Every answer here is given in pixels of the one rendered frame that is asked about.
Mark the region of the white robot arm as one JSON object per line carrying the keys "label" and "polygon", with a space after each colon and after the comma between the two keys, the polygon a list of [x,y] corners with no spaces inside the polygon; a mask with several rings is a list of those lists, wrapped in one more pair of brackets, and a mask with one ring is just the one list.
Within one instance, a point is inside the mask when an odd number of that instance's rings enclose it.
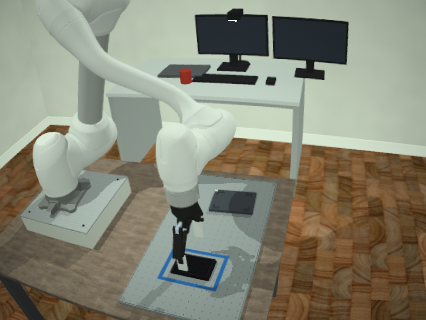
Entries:
{"label": "white robot arm", "polygon": [[58,210],[76,211],[91,188],[90,182],[79,183],[77,177],[116,141],[116,125],[103,111],[105,80],[160,100],[178,114],[180,123],[163,127],[156,139],[158,172],[173,207],[185,208],[198,201],[198,176],[235,135],[236,121],[230,112],[199,104],[174,85],[108,55],[110,32],[129,3],[35,0],[46,30],[79,60],[78,113],[69,133],[45,133],[33,146],[34,168],[45,193],[38,206],[52,216]]}

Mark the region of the black well plate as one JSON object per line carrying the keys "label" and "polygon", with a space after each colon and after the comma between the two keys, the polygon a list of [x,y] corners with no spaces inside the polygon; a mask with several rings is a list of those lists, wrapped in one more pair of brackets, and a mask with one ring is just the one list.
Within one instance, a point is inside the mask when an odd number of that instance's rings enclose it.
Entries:
{"label": "black well plate", "polygon": [[[183,270],[179,270],[177,260],[175,260],[175,262],[174,262],[174,264],[171,268],[170,273],[176,274],[176,275],[181,275],[181,276],[186,276],[186,277],[190,277],[190,278],[209,281],[211,274],[213,272],[213,269],[215,267],[215,264],[217,262],[216,259],[200,257],[200,256],[195,256],[195,255],[190,255],[190,254],[185,254],[185,256],[186,256],[186,261],[188,263],[187,264],[188,271],[183,272]],[[205,265],[203,265],[203,264],[205,264]]]}

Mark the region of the blue tape outline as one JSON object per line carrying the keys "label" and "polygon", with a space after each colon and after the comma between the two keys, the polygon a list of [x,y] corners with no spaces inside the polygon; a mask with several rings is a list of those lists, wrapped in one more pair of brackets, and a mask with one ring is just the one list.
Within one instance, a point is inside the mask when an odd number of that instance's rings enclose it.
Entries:
{"label": "blue tape outline", "polygon": [[217,287],[219,285],[220,279],[222,277],[222,274],[224,272],[224,269],[226,267],[227,261],[229,259],[229,256],[219,255],[219,254],[214,254],[214,253],[208,253],[208,252],[203,252],[203,251],[197,251],[197,250],[192,250],[192,249],[187,249],[187,248],[185,248],[185,251],[203,254],[203,255],[214,256],[214,257],[225,258],[213,287],[208,287],[208,286],[203,286],[203,285],[198,285],[198,284],[193,284],[193,283],[189,283],[189,282],[184,282],[184,281],[180,281],[180,280],[175,280],[175,279],[163,277],[163,274],[164,274],[164,272],[165,272],[165,270],[166,270],[166,268],[167,268],[167,266],[168,266],[168,264],[169,264],[169,262],[172,258],[173,249],[172,249],[169,257],[167,258],[167,260],[166,260],[166,262],[165,262],[165,264],[164,264],[164,266],[163,266],[163,268],[162,268],[162,270],[161,270],[161,272],[160,272],[160,274],[157,278],[162,279],[162,280],[166,280],[166,281],[170,281],[170,282],[174,282],[174,283],[178,283],[178,284],[187,285],[187,286],[192,286],[192,287],[197,287],[197,288],[201,288],[201,289],[216,291]]}

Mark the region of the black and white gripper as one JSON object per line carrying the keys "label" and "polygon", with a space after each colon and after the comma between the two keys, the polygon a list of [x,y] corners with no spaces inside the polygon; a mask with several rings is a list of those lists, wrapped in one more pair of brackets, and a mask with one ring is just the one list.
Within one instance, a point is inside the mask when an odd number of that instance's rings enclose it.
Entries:
{"label": "black and white gripper", "polygon": [[[190,225],[193,220],[193,228],[195,237],[203,238],[202,222],[204,218],[198,201],[189,207],[177,208],[170,205],[172,214],[177,218],[177,226],[173,226],[173,254],[172,258],[177,260],[178,269],[188,271],[185,247],[187,234],[190,230]],[[197,216],[198,215],[198,216]],[[186,229],[186,231],[183,231]]]}

